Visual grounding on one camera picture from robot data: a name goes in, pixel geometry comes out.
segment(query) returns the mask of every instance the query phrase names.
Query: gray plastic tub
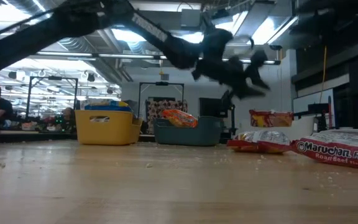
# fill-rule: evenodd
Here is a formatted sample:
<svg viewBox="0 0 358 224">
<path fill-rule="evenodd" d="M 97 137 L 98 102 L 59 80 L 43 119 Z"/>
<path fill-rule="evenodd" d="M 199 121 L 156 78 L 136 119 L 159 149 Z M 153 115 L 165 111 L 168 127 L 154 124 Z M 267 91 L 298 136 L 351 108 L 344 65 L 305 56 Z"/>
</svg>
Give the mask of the gray plastic tub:
<svg viewBox="0 0 358 224">
<path fill-rule="evenodd" d="M 167 119 L 154 120 L 155 141 L 159 144 L 214 146 L 219 143 L 221 133 L 221 119 L 211 116 L 200 117 L 195 128 L 175 127 Z"/>
</svg>

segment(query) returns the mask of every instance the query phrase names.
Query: plastic container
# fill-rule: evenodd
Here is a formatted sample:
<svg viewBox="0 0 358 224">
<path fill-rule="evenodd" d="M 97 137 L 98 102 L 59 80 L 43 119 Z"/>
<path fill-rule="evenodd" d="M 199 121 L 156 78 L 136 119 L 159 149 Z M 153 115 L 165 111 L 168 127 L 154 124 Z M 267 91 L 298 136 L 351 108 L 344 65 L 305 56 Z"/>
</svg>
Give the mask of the plastic container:
<svg viewBox="0 0 358 224">
<path fill-rule="evenodd" d="M 219 143 L 222 121 L 212 116 L 202 116 L 195 128 L 175 127 L 167 119 L 154 121 L 155 141 L 159 144 L 183 146 L 214 146 Z"/>
<path fill-rule="evenodd" d="M 75 118 L 78 141 L 82 144 L 122 146 L 135 143 L 142 124 L 141 119 L 133 119 L 132 113 L 125 111 L 76 110 Z"/>
</svg>

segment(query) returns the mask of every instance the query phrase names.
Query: wooden table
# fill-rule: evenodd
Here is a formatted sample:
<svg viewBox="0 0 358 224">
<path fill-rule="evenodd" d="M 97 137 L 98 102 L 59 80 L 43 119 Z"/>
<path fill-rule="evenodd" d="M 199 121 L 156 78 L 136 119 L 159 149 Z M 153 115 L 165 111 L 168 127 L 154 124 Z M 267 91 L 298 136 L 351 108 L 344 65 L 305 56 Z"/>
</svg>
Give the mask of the wooden table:
<svg viewBox="0 0 358 224">
<path fill-rule="evenodd" d="M 0 144 L 2 223 L 358 224 L 358 169 L 225 147 Z"/>
</svg>

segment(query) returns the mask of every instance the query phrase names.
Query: yellow plastic tub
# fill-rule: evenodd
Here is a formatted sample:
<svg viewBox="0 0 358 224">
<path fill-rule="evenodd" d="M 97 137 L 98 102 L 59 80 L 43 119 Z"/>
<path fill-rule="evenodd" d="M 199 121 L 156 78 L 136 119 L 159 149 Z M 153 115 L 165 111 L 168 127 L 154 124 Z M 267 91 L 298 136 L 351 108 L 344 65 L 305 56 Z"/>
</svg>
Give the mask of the yellow plastic tub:
<svg viewBox="0 0 358 224">
<path fill-rule="evenodd" d="M 132 113 L 125 111 L 76 110 L 78 141 L 110 146 L 135 143 L 139 139 L 142 120 L 132 118 Z"/>
</svg>

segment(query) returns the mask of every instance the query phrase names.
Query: maruchan ramen package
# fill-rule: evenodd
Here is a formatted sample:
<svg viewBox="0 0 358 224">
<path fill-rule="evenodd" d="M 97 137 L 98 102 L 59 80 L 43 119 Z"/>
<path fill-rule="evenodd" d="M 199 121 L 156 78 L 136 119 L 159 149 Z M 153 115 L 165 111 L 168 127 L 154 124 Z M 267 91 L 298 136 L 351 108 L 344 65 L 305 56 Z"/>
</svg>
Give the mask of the maruchan ramen package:
<svg viewBox="0 0 358 224">
<path fill-rule="evenodd" d="M 283 153 L 290 150 L 290 140 L 279 131 L 249 131 L 229 140 L 227 146 L 236 152 Z"/>
<path fill-rule="evenodd" d="M 251 126 L 270 128 L 270 127 L 290 127 L 292 125 L 293 113 L 279 113 L 274 111 L 255 111 L 250 110 Z"/>
<path fill-rule="evenodd" d="M 191 127 L 195 128 L 198 120 L 181 110 L 163 110 L 162 116 L 167 118 L 176 127 Z"/>
<path fill-rule="evenodd" d="M 358 129 L 321 131 L 293 141 L 291 146 L 320 162 L 358 168 Z"/>
</svg>

